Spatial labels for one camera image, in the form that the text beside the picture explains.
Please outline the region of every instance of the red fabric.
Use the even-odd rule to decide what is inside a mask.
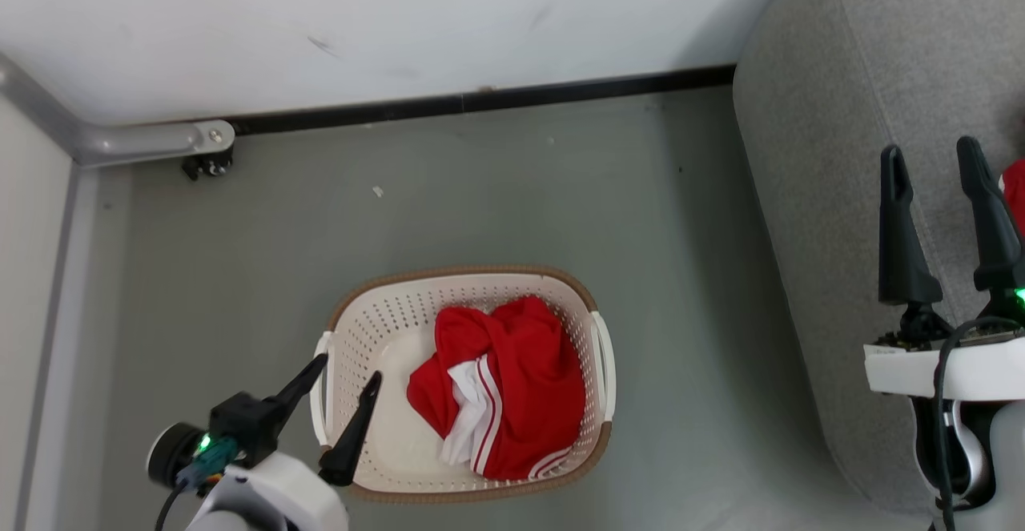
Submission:
[[[1025,161],[1017,161],[1003,170],[1003,198],[1008,200],[1018,230],[1025,229]]]
[[[580,362],[540,298],[518,298],[490,316],[445,309],[435,323],[435,344],[438,353],[410,375],[406,397],[443,439],[459,411],[448,369],[488,356],[501,415],[485,477],[527,478],[538,461],[577,440],[585,400]]]

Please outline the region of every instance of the metal bracket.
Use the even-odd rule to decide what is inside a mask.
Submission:
[[[132,126],[81,121],[4,53],[0,53],[0,95],[11,100],[82,167],[210,154],[224,151],[235,141],[235,129],[224,121]]]

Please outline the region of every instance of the basket handle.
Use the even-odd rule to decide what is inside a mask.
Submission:
[[[605,385],[605,397],[599,399],[605,409],[604,422],[609,422],[616,413],[616,358],[612,355],[612,338],[605,320],[597,311],[590,312],[590,337],[598,348],[597,355],[602,358],[598,362],[599,380]]]
[[[314,389],[310,390],[310,414],[314,420],[314,435],[317,436],[317,440],[321,444],[321,447],[331,446],[331,441],[328,439],[328,434],[327,434],[327,417],[330,416],[330,413],[327,409],[325,409],[324,403],[322,402],[323,389],[321,385],[321,380],[324,377],[324,374],[327,374],[328,376],[327,397],[328,397],[328,404],[330,404],[331,393],[332,393],[331,369],[333,368],[331,364],[332,363],[331,357],[334,356],[334,354],[331,353],[332,351],[334,351],[332,349],[333,345],[331,343],[332,336],[334,336],[334,333],[332,333],[332,331],[324,331],[324,334],[321,335],[320,340],[317,341],[317,350],[314,352],[314,357],[326,353],[328,364],[327,367],[324,368],[324,373],[318,375],[317,382],[314,383]]]

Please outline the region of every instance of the gray fabric upholstery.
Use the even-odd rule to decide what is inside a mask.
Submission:
[[[955,140],[999,173],[1025,156],[1025,0],[776,0],[734,101],[828,445],[876,505],[920,513],[906,400],[868,391],[861,344],[897,327],[875,302],[879,152],[901,145],[926,257],[952,323],[985,304]]]

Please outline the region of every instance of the laundry basket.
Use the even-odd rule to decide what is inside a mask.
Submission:
[[[439,459],[442,440],[406,400],[409,375],[435,352],[435,319],[447,305],[491,313],[525,295],[541,297],[563,322],[580,360],[586,403],[568,458],[529,480],[491,481]],[[609,330],[590,293],[567,273],[490,266],[410,273],[360,287],[335,310],[317,355],[328,354],[323,384],[311,392],[314,430],[329,449],[345,428],[374,371],[382,381],[353,482],[356,494],[385,502],[457,502],[509,497],[572,483],[597,464],[612,433],[616,365]]]

